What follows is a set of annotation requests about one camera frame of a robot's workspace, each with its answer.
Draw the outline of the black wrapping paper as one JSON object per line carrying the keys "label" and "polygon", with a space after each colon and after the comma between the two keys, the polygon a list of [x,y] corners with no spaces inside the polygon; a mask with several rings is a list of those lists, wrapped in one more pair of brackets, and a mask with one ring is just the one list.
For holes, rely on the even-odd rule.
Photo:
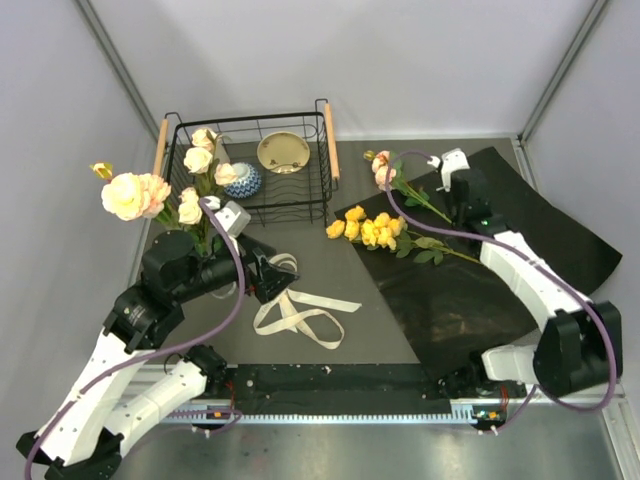
{"label": "black wrapping paper", "polygon": [[[493,148],[469,158],[489,184],[494,210],[562,279],[586,295],[601,287],[622,255],[555,208]],[[509,344],[536,330],[526,306],[488,268],[446,256],[418,264],[388,250],[355,248],[418,362],[438,379],[469,364],[473,353]]]}

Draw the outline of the white printed ribbon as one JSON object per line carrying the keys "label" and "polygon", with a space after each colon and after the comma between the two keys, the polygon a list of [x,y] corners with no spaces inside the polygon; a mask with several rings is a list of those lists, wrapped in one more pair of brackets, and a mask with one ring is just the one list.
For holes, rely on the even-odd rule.
{"label": "white printed ribbon", "polygon": [[[345,329],[331,314],[332,311],[355,313],[361,303],[313,295],[286,288],[274,300],[262,305],[253,319],[254,332],[259,336],[270,336],[283,331],[301,333],[326,350],[336,350],[345,338]],[[337,340],[319,338],[307,323],[311,317],[325,317],[339,332]]]}

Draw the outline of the pink peony stem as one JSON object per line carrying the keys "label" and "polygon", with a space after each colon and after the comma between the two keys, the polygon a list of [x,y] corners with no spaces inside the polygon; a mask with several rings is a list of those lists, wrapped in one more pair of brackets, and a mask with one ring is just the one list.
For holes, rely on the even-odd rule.
{"label": "pink peony stem", "polygon": [[363,158],[370,163],[374,174],[374,180],[379,190],[389,192],[398,191],[404,198],[404,204],[408,207],[420,206],[452,224],[451,219],[432,202],[429,194],[423,187],[413,186],[402,172],[402,161],[394,160],[394,155],[389,150],[375,152],[367,150],[363,153]]}

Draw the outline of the pale pink rose spray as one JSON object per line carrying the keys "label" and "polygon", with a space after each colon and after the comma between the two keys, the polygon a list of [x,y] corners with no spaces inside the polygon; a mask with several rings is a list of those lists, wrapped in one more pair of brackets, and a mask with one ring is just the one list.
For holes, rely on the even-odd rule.
{"label": "pale pink rose spray", "polygon": [[214,247],[209,234],[211,224],[203,213],[199,200],[205,196],[222,197],[226,186],[236,179],[230,164],[219,164],[213,156],[214,140],[222,136],[204,127],[191,136],[192,146],[186,151],[183,165],[195,178],[193,186],[180,194],[178,222],[192,235],[196,250],[202,255],[210,254]]}

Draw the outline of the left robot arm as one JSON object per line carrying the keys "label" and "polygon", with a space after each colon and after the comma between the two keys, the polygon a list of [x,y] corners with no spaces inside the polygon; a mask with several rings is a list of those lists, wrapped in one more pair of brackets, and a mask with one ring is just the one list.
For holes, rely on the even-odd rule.
{"label": "left robot arm", "polygon": [[94,351],[59,413],[23,434],[17,450],[46,466],[48,479],[109,479],[151,429],[185,402],[216,396],[226,387],[226,362],[212,347],[187,348],[174,370],[134,399],[120,401],[145,364],[184,320],[182,305],[237,284],[263,304],[298,279],[276,265],[273,248],[240,235],[240,255],[227,248],[200,255],[183,231],[160,234],[142,258],[138,282],[114,302]]}

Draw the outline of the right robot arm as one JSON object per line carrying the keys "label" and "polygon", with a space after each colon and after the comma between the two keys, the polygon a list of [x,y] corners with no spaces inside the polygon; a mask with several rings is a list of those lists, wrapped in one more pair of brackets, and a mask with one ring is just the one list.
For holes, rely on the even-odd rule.
{"label": "right robot arm", "polygon": [[610,302],[595,304],[568,285],[493,211],[480,170],[446,172],[442,181],[454,225],[476,243],[481,264],[509,287],[540,331],[536,341],[521,339],[482,353],[466,372],[469,388],[487,396],[503,381],[519,381],[560,398],[615,385],[623,372],[619,310]]}

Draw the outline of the large peach peony stem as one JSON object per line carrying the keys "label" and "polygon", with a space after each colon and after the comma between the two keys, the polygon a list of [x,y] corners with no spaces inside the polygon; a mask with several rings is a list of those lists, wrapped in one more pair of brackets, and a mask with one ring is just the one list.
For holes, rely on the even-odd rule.
{"label": "large peach peony stem", "polygon": [[169,202],[172,187],[160,176],[131,172],[115,175],[109,163],[90,166],[104,185],[101,190],[103,208],[122,221],[139,218],[155,220],[167,229],[195,228],[203,218],[199,195],[193,187],[180,194],[180,204]]}

